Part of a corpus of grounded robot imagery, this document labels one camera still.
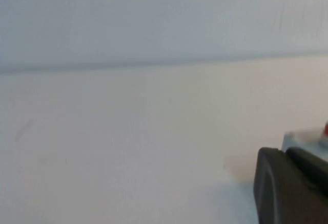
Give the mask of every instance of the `red button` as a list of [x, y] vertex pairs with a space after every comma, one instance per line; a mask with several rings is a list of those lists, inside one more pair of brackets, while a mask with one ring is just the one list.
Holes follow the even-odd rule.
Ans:
[[326, 123], [326, 126], [324, 127], [323, 135], [328, 137], [328, 123]]

